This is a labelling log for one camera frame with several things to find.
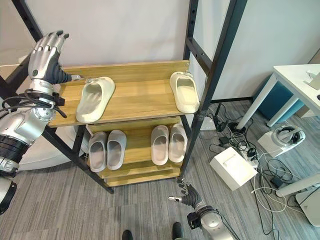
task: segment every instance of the robotic arm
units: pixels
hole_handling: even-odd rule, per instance
[[[0,116],[0,215],[9,207],[17,190],[14,178],[19,162],[28,148],[41,136],[46,125],[56,111],[64,118],[67,116],[58,106],[64,105],[64,99],[53,92],[53,85],[71,81],[58,63],[61,47],[69,34],[56,31],[40,39],[31,52],[28,75],[31,78],[30,89],[24,96],[5,99],[0,112],[9,114]],[[16,106],[6,107],[9,99],[21,101]]]
[[[188,214],[187,219],[191,229],[201,228],[203,236],[208,240],[238,240],[224,216],[212,206],[206,205],[197,190],[188,182],[179,184],[184,196],[170,196],[168,199],[180,202],[194,208],[195,212]]]

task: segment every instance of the gray carpet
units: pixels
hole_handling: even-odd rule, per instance
[[[248,101],[225,103],[230,118],[242,116],[249,108]],[[257,139],[267,132],[266,119],[259,113],[248,131],[248,140],[260,146]],[[306,140],[295,149],[281,155],[282,160],[300,177],[320,169],[320,119],[288,120],[303,128]],[[218,144],[216,132],[203,132],[197,139],[185,178],[192,182],[206,203],[219,209],[243,240],[274,239],[265,236],[255,203],[252,187],[246,183],[230,191],[220,177],[209,167],[215,153],[211,143]],[[221,147],[213,147],[221,152]],[[0,216],[1,240],[119,240],[126,229],[137,240],[169,240],[174,222],[184,227],[185,237],[202,240],[200,229],[190,230],[188,206],[169,202],[168,196],[180,196],[176,179],[116,187],[108,194],[72,163],[42,170],[20,172],[14,179],[18,190],[9,210]],[[280,204],[272,203],[275,210]],[[262,211],[265,231],[271,230],[270,214]],[[274,214],[280,239],[320,239],[320,228],[313,227],[302,214],[286,209]]]

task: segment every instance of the slipper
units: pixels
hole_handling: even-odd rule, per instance
[[[107,134],[95,133],[89,140],[89,161],[92,172],[101,172],[107,167]]]
[[[199,108],[196,83],[190,73],[176,71],[170,77],[170,86],[178,110],[185,114],[193,114]]]
[[[174,163],[180,163],[185,157],[187,148],[187,135],[184,127],[176,123],[170,131],[169,159]]]
[[[156,126],[151,133],[151,160],[155,165],[168,161],[169,130],[165,125]]]
[[[88,78],[76,108],[75,118],[85,124],[99,120],[114,91],[115,83],[111,78]]]
[[[127,145],[127,137],[123,131],[112,130],[108,137],[107,163],[106,166],[110,170],[119,169],[124,163],[125,150]]]

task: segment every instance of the person's foot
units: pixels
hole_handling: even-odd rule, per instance
[[[134,237],[132,236],[132,233],[130,230],[125,230],[122,233],[122,240],[133,240]]]
[[[183,229],[180,222],[175,222],[172,226],[172,240],[182,238],[183,237]]]

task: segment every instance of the white desk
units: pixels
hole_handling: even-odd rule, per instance
[[[320,90],[316,90],[306,83],[311,81],[307,71],[311,71],[314,74],[319,73],[320,64],[274,66],[273,71],[273,74],[257,96],[256,100],[252,103],[249,110],[236,126],[237,129],[242,129],[246,125],[277,81],[291,91],[293,96],[270,119],[267,123],[268,127],[272,127],[296,103],[296,101],[298,101],[298,99],[310,108],[316,116],[320,116],[320,100],[317,98],[317,95],[320,95]]]

